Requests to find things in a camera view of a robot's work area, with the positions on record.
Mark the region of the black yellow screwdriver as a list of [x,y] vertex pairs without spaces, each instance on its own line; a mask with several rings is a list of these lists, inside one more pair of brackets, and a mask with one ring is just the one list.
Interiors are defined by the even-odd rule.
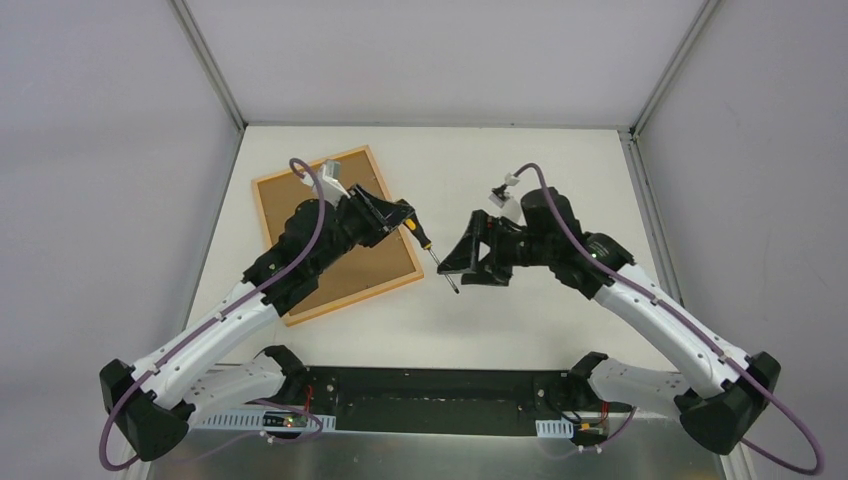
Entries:
[[[411,204],[408,201],[406,201],[405,199],[399,199],[399,200],[397,200],[397,203],[411,207]],[[404,225],[409,230],[409,232],[412,234],[412,236],[415,238],[415,240],[418,242],[420,248],[422,250],[428,252],[430,257],[433,259],[434,263],[438,267],[438,265],[440,264],[440,259],[438,258],[438,256],[434,252],[433,243],[430,240],[430,238],[427,236],[426,232],[424,231],[424,229],[423,229],[423,227],[420,223],[420,220],[417,217],[417,214],[415,214],[415,213],[411,214],[406,220],[404,220]],[[441,275],[442,277],[445,278],[445,280],[448,282],[450,288],[452,289],[452,291],[455,294],[457,294],[457,295],[460,294],[460,290],[459,290],[458,285],[454,282],[454,280],[449,275],[447,275],[447,274],[439,274],[439,275]]]

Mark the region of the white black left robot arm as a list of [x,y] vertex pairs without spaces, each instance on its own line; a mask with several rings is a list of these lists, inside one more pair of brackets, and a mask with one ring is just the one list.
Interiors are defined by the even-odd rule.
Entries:
[[100,373],[109,423],[152,461],[175,448],[206,418],[258,399],[293,404],[305,395],[306,369],[287,347],[263,348],[249,362],[210,373],[236,346],[305,300],[319,277],[357,246],[374,247],[415,214],[354,185],[340,199],[300,203],[278,241],[247,268],[199,322],[156,351]]

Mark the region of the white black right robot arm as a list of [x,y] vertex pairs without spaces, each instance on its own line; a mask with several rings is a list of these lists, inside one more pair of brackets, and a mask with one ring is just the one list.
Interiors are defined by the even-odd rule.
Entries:
[[773,391],[779,362],[720,340],[688,313],[673,316],[674,301],[633,255],[606,234],[583,231],[555,188],[530,191],[520,209],[522,225],[473,211],[438,273],[457,274],[464,285],[506,287],[514,268],[546,267],[561,284],[618,315],[675,367],[650,370],[590,352],[552,390],[552,407],[627,404],[675,420],[705,449],[729,454],[769,404],[751,382]]

